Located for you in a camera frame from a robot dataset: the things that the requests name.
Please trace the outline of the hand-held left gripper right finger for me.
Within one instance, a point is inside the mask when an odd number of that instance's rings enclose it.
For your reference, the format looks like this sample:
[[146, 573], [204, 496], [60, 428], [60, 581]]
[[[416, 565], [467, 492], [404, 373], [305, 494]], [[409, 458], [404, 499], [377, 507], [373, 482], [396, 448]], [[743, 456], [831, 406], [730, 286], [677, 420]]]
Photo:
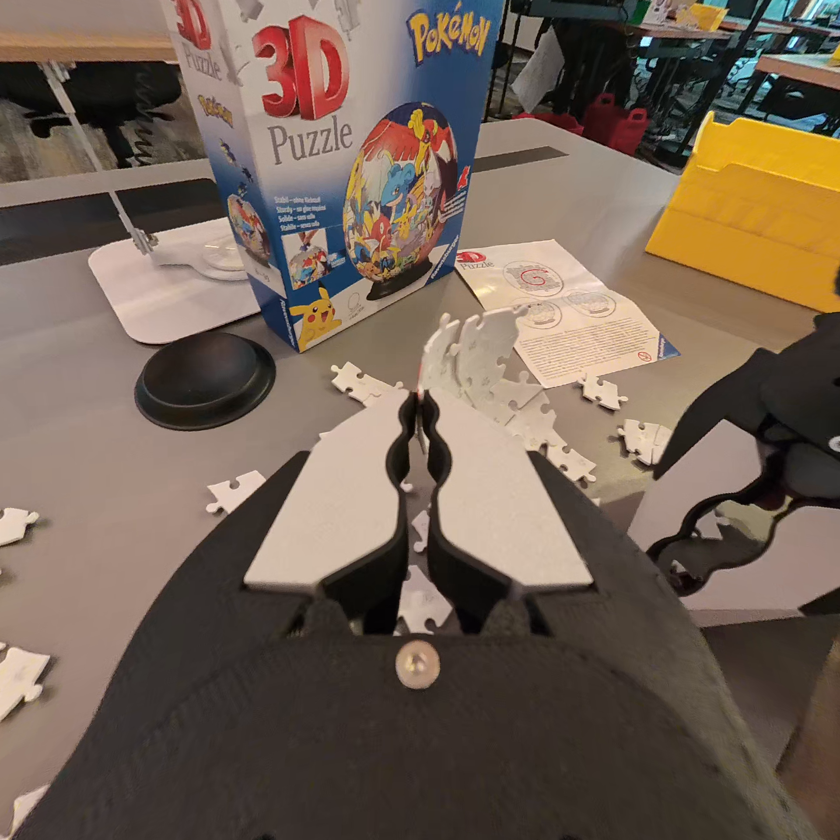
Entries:
[[593, 588], [538, 453], [441, 388], [424, 391], [422, 424], [434, 479], [427, 567], [457, 610], [483, 623], [499, 602]]

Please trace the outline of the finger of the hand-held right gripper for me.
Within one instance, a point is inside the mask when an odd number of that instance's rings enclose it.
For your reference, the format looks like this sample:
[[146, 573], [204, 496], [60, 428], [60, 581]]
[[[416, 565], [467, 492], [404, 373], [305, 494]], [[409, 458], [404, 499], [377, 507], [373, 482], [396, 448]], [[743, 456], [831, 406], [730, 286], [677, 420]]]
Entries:
[[641, 550], [695, 534], [697, 521], [761, 477], [759, 442], [720, 422], [647, 487], [628, 529]]
[[696, 625], [838, 612], [838, 505], [722, 502], [657, 562]]

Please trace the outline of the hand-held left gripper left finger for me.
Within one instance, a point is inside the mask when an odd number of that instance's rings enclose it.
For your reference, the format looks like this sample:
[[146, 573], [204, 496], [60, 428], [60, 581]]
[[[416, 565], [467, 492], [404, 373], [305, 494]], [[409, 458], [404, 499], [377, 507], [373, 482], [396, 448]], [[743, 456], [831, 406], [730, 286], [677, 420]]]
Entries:
[[397, 619], [416, 414], [416, 393], [391, 391], [323, 434], [245, 573], [247, 592], [325, 597], [349, 619]]

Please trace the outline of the white puzzle pieces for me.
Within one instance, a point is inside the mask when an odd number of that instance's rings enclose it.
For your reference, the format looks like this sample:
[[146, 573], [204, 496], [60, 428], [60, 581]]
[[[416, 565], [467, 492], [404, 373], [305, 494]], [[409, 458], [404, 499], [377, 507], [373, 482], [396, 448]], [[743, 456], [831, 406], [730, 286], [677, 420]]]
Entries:
[[[403, 384], [398, 382], [396, 385], [388, 385], [382, 381], [376, 380], [367, 374], [363, 374], [361, 370], [352, 363], [347, 362], [343, 367], [334, 365], [332, 373], [335, 376], [332, 378], [332, 383], [340, 392], [347, 392], [347, 396], [351, 396], [354, 400], [365, 406], [376, 405], [377, 401], [381, 401], [383, 395], [396, 396], [396, 392], [403, 389]], [[550, 408], [550, 399], [548, 393], [536, 385], [528, 382], [528, 375], [524, 372], [520, 373], [519, 381], [510, 381], [502, 379], [499, 384], [493, 385], [490, 388], [490, 395], [484, 397], [467, 397], [462, 395], [459, 399], [464, 401], [464, 404], [470, 406], [471, 401], [475, 402], [476, 407], [483, 414], [488, 417], [495, 417], [499, 427], [505, 428], [505, 434], [512, 434], [516, 436], [518, 441], [517, 446], [522, 445], [527, 449], [536, 451], [541, 446], [548, 446], [549, 458], [555, 463], [560, 463], [560, 457], [564, 454], [570, 454], [571, 461], [575, 464], [580, 461], [584, 463], [578, 455], [571, 451], [567, 444], [560, 439], [554, 432], [554, 424], [557, 422], [554, 411]], [[577, 479], [579, 477], [586, 477], [584, 473], [592, 472], [594, 465], [589, 464], [588, 467], [580, 467], [577, 465], [573, 468], [569, 467], [568, 477], [570, 479]], [[230, 502], [222, 502], [223, 492], [227, 493], [231, 486], [229, 483], [213, 486], [213, 493], [217, 494], [219, 505], [227, 506], [227, 509], [233, 510], [235, 505], [244, 501], [248, 494], [252, 494], [254, 490], [263, 482], [260, 475], [252, 471], [245, 476], [237, 479], [239, 488], [236, 492], [230, 491]], [[335, 513], [335, 525], [339, 531], [346, 530], [347, 536], [350, 536], [350, 526], [339, 526], [338, 512], [350, 513], [349, 502], [344, 504], [336, 504], [337, 512]], [[3, 532], [6, 533], [6, 526], [8, 526], [7, 535], [2, 537], [2, 543], [12, 542], [12, 535], [15, 528], [15, 537], [22, 537], [25, 528], [24, 523], [32, 523], [37, 517], [34, 512], [26, 512], [18, 509], [7, 509], [2, 521]], [[563, 550], [560, 559], [567, 565], [562, 565], [558, 570], [552, 566], [549, 569], [549, 562], [541, 560], [545, 563], [545, 568], [541, 565], [538, 571], [542, 573], [546, 571], [560, 571], [567, 573], [564, 577], [555, 575], [554, 577], [543, 576], [542, 578], [534, 578], [536, 583], [536, 592], [539, 594], [554, 593], [554, 592], [571, 592], [580, 594], [583, 592], [594, 593], [594, 582], [585, 578], [583, 575], [583, 559], [572, 548], [567, 548], [565, 542], [563, 543]], [[198, 607], [198, 585], [196, 584], [195, 591], [187, 587], [189, 592], [186, 595], [177, 595], [175, 597], [175, 615], [174, 618], [185, 620], [185, 629], [189, 631], [196, 631], [199, 646], [206, 642], [206, 650], [202, 647], [202, 653], [210, 653], [215, 657], [218, 655], [221, 658], [232, 656], [232, 654], [223, 654], [222, 642], [233, 641], [234, 630], [239, 634], [243, 641], [245, 641], [245, 630], [258, 629], [257, 619], [262, 620], [265, 616], [263, 609], [266, 604], [266, 598], [269, 598], [267, 616], [267, 632], [279, 631], [279, 595], [276, 592], [263, 591], [261, 589], [255, 590], [254, 594], [250, 595], [247, 591], [242, 591], [239, 588], [239, 583], [232, 583], [230, 593], [227, 590], [221, 595], [215, 595], [210, 601], [207, 601], [206, 610], [195, 611], [191, 610], [189, 616], [187, 615], [186, 607]], [[233, 622], [234, 630], [228, 633], [228, 630], [223, 629], [223, 607], [226, 611], [224, 613], [225, 621], [230, 617]], [[163, 629], [163, 622], [154, 619], [157, 622], [156, 627], [160, 625], [163, 632], [164, 646], [163, 650], [166, 654], [174, 654], [175, 671], [180, 668], [181, 664], [186, 668], [186, 647], [183, 655], [179, 653], [182, 649], [179, 647], [175, 650], [175, 636], [183, 637], [183, 643], [186, 645], [186, 631], [181, 633], [175, 632], [174, 629]], [[221, 641], [211, 641], [210, 631], [218, 631], [222, 634]], [[24, 651], [19, 645], [8, 646], [5, 648], [5, 653], [2, 653], [2, 721], [6, 718], [15, 720], [15, 714], [19, 718], [21, 709], [26, 708], [28, 701], [34, 701], [39, 696], [41, 689], [40, 680], [46, 675], [49, 668], [49, 663], [54, 665], [56, 659], [50, 659], [47, 654], [35, 654]], [[2, 733], [8, 730], [10, 724], [2, 722]], [[6, 747], [10, 747], [13, 742], [11, 736], [2, 734], [2, 759], [6, 754]]]

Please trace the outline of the assembled white puzzle ball section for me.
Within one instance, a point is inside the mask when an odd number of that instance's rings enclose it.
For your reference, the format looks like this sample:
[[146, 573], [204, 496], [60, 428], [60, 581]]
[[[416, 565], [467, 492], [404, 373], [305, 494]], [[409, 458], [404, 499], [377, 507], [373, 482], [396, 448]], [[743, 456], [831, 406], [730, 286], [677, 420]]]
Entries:
[[445, 314], [427, 339], [421, 354], [417, 391], [420, 396], [438, 389], [466, 402], [495, 422], [505, 425], [515, 411], [510, 407], [526, 384], [504, 386], [507, 359], [518, 340], [518, 321], [528, 312], [525, 305], [485, 311], [465, 321]]

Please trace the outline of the black round puzzle stand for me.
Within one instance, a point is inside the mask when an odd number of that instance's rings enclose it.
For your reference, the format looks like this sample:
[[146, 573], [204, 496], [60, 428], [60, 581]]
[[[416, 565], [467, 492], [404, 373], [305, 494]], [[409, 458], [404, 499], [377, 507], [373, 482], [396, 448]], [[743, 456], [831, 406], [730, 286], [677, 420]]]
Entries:
[[154, 352], [135, 382], [133, 397], [153, 424], [198, 432], [254, 411], [276, 377], [276, 363], [261, 344], [230, 332], [203, 332]]

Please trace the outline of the blue puzzle box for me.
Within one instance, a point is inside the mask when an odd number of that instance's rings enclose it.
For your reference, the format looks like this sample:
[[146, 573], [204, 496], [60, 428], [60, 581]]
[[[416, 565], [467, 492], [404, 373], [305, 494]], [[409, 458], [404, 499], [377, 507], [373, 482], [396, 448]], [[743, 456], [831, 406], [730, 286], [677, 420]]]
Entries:
[[263, 319], [304, 352], [455, 267], [499, 1], [163, 1]]

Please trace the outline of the yellow plastic bin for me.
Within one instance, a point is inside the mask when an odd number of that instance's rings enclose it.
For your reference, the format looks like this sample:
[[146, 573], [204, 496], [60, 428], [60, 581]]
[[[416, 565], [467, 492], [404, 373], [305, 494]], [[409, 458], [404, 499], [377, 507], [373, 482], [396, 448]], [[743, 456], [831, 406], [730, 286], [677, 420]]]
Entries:
[[646, 252], [838, 312], [839, 140], [709, 112]]

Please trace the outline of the white instruction leaflet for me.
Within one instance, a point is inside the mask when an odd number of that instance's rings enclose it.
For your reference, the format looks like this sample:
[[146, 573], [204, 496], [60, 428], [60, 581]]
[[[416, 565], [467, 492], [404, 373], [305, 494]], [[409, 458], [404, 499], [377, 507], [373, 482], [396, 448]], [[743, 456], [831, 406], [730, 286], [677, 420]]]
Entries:
[[554, 239], [463, 249], [455, 267], [483, 309], [525, 308], [513, 348], [543, 388], [680, 356], [636, 303]]

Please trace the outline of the white flat stand plate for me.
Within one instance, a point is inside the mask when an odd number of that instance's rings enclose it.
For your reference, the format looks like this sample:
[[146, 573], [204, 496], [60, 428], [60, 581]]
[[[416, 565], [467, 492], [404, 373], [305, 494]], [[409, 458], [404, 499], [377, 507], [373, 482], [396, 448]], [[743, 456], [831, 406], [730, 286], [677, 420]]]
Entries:
[[156, 239], [149, 255], [124, 239], [88, 258], [132, 340], [167, 344], [259, 313], [225, 217], [160, 231]]

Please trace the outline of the red plastic container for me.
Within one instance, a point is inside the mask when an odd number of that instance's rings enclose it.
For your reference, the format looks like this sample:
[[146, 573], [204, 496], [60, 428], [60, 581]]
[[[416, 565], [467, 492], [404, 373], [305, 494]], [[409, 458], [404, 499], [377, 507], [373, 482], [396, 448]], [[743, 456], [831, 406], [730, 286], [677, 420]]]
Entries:
[[629, 156], [635, 156], [650, 124], [645, 108], [627, 110], [616, 124], [612, 147]]
[[616, 104], [613, 93], [602, 92], [584, 112], [582, 137], [613, 148], [616, 131], [622, 127], [626, 115], [625, 109]]

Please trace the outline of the wooden background table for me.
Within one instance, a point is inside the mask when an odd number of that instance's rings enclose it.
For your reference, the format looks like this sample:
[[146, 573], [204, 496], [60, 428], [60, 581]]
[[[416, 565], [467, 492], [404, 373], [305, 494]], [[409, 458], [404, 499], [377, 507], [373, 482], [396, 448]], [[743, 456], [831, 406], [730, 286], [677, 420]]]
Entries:
[[839, 91], [839, 59], [824, 54], [762, 54], [756, 72]]
[[168, 34], [104, 34], [71, 31], [22, 33], [1, 31], [2, 62], [146, 62], [177, 63]]

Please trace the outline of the white hanging paper sheet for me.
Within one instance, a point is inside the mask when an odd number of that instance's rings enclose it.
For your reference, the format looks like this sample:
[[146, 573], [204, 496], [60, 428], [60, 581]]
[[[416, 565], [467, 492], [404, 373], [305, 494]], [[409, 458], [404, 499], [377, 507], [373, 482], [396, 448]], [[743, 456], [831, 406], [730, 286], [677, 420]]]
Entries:
[[511, 85], [523, 113], [535, 112], [542, 99], [555, 89], [564, 66], [563, 49], [550, 25]]

